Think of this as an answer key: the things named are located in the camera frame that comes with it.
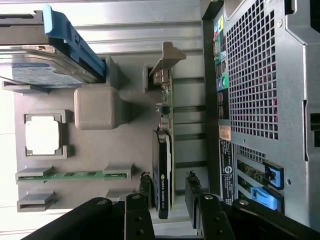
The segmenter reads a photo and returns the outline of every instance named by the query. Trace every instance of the ventilation grille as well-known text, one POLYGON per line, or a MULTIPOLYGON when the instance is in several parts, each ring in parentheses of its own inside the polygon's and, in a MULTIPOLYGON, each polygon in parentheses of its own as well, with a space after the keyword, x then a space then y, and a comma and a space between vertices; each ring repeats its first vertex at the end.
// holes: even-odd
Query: ventilation grille
POLYGON ((244 147, 244 146, 237 146, 237 153, 248 158, 251 159, 253 161, 256 161, 258 163, 263 163, 264 161, 266 161, 266 154, 259 152, 259 151, 255 151, 252 150, 248 147, 244 147))
POLYGON ((278 139, 274 12, 257 0, 227 33, 231 130, 278 139))

